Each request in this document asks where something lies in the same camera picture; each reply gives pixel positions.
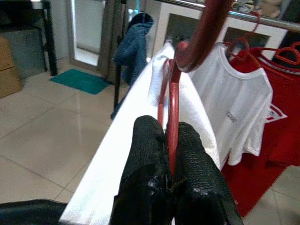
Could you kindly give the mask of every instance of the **blue jacket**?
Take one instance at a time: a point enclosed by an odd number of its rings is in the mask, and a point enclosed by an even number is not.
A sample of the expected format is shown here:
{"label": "blue jacket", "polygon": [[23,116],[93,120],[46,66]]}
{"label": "blue jacket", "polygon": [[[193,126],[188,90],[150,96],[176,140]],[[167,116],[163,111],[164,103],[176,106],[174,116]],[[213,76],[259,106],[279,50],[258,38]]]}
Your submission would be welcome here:
{"label": "blue jacket", "polygon": [[113,61],[127,66],[122,78],[131,87],[147,65],[146,34],[153,25],[153,19],[146,13],[136,15],[128,25],[127,33],[120,43]]}

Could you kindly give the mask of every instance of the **teal doormat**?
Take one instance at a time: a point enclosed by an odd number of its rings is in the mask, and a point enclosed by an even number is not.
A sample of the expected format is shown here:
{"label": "teal doormat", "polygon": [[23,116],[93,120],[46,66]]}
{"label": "teal doormat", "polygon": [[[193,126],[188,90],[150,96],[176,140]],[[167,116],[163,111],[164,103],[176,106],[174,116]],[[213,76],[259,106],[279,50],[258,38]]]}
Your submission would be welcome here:
{"label": "teal doormat", "polygon": [[98,94],[109,85],[102,77],[87,74],[76,69],[68,70],[50,80],[93,95]]}

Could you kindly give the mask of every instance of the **metal rail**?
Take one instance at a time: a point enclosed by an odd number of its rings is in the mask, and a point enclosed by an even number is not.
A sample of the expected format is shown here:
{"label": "metal rail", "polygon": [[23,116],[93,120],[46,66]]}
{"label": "metal rail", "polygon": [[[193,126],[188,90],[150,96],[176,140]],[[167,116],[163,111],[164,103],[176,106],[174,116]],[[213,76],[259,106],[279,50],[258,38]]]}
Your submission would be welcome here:
{"label": "metal rail", "polygon": [[[192,8],[200,11],[203,11],[205,8],[205,5],[203,4],[184,1],[184,0],[156,0],[156,1],[170,3],[170,4]],[[239,20],[249,21],[249,22],[257,22],[256,16],[245,14],[245,13],[239,13],[235,11],[229,11],[229,17],[236,18]],[[282,20],[274,20],[274,19],[268,19],[262,17],[260,20],[260,24],[271,26],[271,27],[278,27],[285,30],[300,32],[300,24],[293,23],[293,22],[286,22]]]}

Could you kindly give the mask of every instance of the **white shirt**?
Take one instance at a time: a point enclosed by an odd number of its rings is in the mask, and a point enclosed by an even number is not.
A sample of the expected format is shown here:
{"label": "white shirt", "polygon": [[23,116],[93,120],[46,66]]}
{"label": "white shirt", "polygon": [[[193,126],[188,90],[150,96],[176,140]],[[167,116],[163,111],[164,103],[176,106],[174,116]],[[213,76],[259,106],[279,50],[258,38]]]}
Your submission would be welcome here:
{"label": "white shirt", "polygon": [[204,63],[190,73],[217,139],[221,167],[236,165],[244,152],[260,153],[272,88],[263,68],[240,73],[216,43]]}
{"label": "white shirt", "polygon": [[[85,225],[108,225],[113,198],[129,154],[134,121],[142,115],[158,117],[162,68],[174,57],[167,43],[140,74],[100,144],[87,172],[61,216],[62,221]],[[164,121],[167,123],[167,102]],[[194,126],[206,152],[219,167],[217,142],[199,95],[187,74],[180,79],[180,121]]]}

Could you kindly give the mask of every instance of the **red shirt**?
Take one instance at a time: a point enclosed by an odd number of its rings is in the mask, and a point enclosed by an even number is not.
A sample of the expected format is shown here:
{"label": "red shirt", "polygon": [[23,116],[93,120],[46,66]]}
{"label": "red shirt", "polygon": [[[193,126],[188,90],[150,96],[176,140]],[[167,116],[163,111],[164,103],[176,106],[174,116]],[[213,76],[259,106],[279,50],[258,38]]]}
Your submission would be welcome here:
{"label": "red shirt", "polygon": [[[277,65],[261,56],[258,50],[251,50],[251,53],[266,61],[259,60],[259,63],[273,88],[273,100],[266,118],[260,156],[244,154],[238,165],[225,165],[222,170],[242,216],[255,206],[286,166],[300,165],[300,70]],[[244,62],[233,60],[231,65],[243,73],[257,69],[250,57]],[[279,69],[274,73],[272,66]]]}

